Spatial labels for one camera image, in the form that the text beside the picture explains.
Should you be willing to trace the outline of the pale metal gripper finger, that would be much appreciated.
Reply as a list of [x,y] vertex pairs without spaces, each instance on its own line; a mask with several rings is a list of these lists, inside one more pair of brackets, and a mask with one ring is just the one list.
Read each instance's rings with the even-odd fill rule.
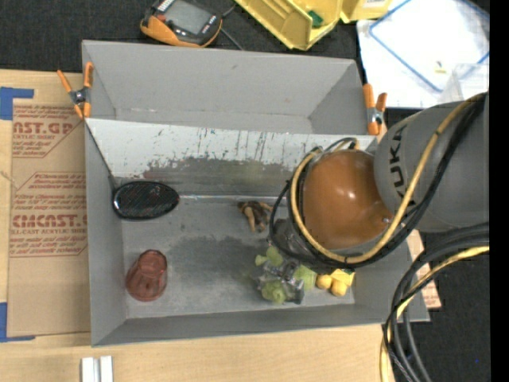
[[301,304],[305,297],[305,282],[303,279],[291,279],[284,281],[286,301]]
[[265,273],[275,276],[281,282],[291,283],[294,279],[294,273],[297,270],[297,266],[294,263],[283,263],[279,266],[266,263],[262,266],[262,269]]

